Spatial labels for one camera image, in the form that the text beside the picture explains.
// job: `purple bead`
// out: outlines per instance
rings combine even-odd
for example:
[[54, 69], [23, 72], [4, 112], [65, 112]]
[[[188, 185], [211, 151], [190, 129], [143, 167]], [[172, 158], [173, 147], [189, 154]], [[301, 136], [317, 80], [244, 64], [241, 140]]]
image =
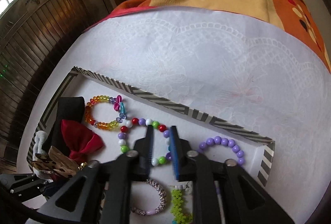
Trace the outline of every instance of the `purple bead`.
[[227, 146], [229, 144], [229, 140], [227, 138], [222, 138], [221, 145]]
[[145, 120], [144, 118], [141, 118], [141, 119], [138, 121], [138, 123], [139, 123], [140, 126], [145, 125], [145, 122], [146, 122], [146, 120]]
[[244, 158], [239, 158], [237, 160], [237, 162], [238, 162], [239, 165], [243, 165], [245, 163], [245, 159]]
[[207, 141], [206, 141], [206, 144], [208, 146], [213, 146], [215, 144], [215, 141], [213, 138], [208, 138]]
[[171, 153], [168, 152], [168, 153], [165, 155], [165, 158], [166, 158], [168, 161], [171, 161]]
[[236, 142], [233, 139], [230, 139], [228, 146], [233, 148], [235, 145], [236, 145]]
[[220, 145], [222, 142], [222, 138], [220, 136], [215, 136], [214, 142], [215, 144]]
[[238, 145], [235, 145], [233, 148], [232, 148], [232, 151], [234, 153], [237, 153], [238, 151], [240, 150], [240, 147]]
[[155, 215], [156, 214], [156, 210], [154, 209], [154, 210], [148, 210], [147, 212], [146, 212], [146, 215], [148, 215], [148, 216], [150, 216], [150, 215]]
[[199, 144], [199, 148], [202, 149], [202, 150], [204, 150], [206, 147], [207, 147], [207, 144], [205, 142], [201, 142]]
[[168, 138], [170, 136], [170, 131], [169, 130], [165, 130], [164, 132], [163, 132], [163, 137], [164, 138]]
[[126, 135], [125, 135], [125, 133], [119, 133], [117, 137], [119, 139], [125, 139], [126, 138]]
[[241, 158], [241, 157], [243, 157], [244, 156], [244, 152], [242, 151], [242, 150], [239, 150], [238, 152], [237, 152], [237, 157], [238, 158]]

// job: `lime green bracelet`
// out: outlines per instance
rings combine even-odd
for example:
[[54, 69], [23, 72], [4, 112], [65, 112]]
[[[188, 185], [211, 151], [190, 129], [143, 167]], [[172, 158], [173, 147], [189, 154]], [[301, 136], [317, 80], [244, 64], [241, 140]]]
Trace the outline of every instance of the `lime green bracelet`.
[[171, 213], [173, 214], [174, 221], [177, 224], [190, 224], [193, 220], [192, 214], [185, 215], [182, 210], [182, 203], [184, 203], [182, 199], [182, 191], [179, 189], [173, 189], [171, 191], [171, 203], [173, 204], [171, 208]]

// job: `silver rivet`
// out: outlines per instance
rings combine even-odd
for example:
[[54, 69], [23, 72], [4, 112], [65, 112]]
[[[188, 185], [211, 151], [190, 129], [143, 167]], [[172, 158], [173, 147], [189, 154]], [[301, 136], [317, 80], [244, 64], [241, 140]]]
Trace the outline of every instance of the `silver rivet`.
[[225, 161], [226, 166], [234, 167], [237, 165], [237, 162], [234, 159], [227, 159]]
[[126, 155], [128, 156], [128, 157], [136, 157], [136, 156], [138, 156], [138, 151], [136, 151], [136, 150], [130, 150], [130, 151], [128, 151], [127, 153], [126, 153]]
[[90, 168], [94, 168], [94, 167], [97, 167], [99, 165], [99, 161], [97, 160], [93, 160], [93, 161], [90, 161], [88, 164], [87, 164], [87, 167], [90, 167]]
[[197, 155], [199, 155], [199, 152], [195, 151], [195, 150], [190, 150], [187, 152], [187, 155], [189, 157], [196, 157]]

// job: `green bead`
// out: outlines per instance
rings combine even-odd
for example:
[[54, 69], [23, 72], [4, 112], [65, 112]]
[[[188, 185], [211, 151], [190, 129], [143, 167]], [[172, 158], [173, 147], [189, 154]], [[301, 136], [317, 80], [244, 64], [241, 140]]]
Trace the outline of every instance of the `green bead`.
[[122, 151], [122, 153], [129, 151], [128, 146], [121, 146], [121, 151]]
[[158, 163], [159, 164], [165, 164], [166, 162], [167, 162], [167, 159], [164, 156], [158, 158]]
[[152, 125], [154, 129], [157, 129], [160, 123], [158, 121], [153, 121]]

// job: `white tablecloth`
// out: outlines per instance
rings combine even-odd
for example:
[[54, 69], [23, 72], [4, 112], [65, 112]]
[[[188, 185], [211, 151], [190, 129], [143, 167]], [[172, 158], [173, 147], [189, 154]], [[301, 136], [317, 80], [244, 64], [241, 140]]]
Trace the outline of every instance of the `white tablecloth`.
[[189, 105], [276, 141], [266, 186], [298, 224], [330, 180], [330, 74], [301, 41], [222, 11], [160, 8], [82, 34], [47, 80], [25, 128], [18, 172], [44, 108], [74, 66]]

